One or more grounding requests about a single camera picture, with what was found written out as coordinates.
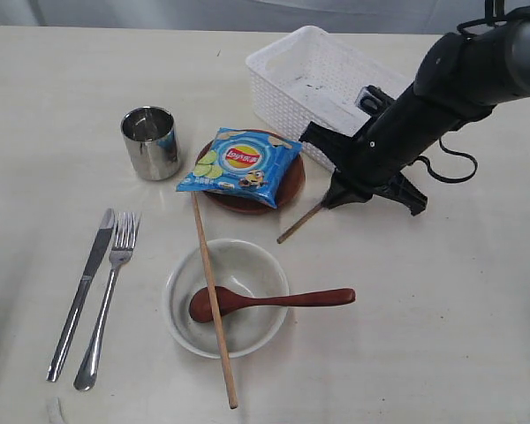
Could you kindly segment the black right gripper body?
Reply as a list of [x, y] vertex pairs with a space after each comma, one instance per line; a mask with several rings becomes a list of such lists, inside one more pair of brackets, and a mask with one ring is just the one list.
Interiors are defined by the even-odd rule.
[[403, 204], [409, 209], [412, 216], [423, 212], [428, 204], [428, 197], [420, 192], [400, 171], [395, 172], [378, 185], [363, 182], [351, 175], [348, 167], [344, 164], [344, 160], [358, 138], [357, 134], [347, 136], [324, 128], [315, 122], [310, 122], [299, 140], [312, 144], [332, 161], [335, 165], [332, 175], [341, 174], [350, 185], [370, 192], [373, 197], [379, 196]]

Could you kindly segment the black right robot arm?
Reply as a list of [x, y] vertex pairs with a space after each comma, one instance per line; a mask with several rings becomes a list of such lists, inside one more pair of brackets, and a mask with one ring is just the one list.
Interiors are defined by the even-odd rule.
[[336, 208], [380, 196], [414, 216], [428, 199], [402, 173], [447, 132], [488, 117], [495, 106], [530, 97], [530, 6], [505, 12], [487, 1], [485, 16], [458, 25], [425, 55], [396, 99], [377, 91], [382, 107], [352, 136], [314, 122], [300, 139], [334, 164], [319, 205]]

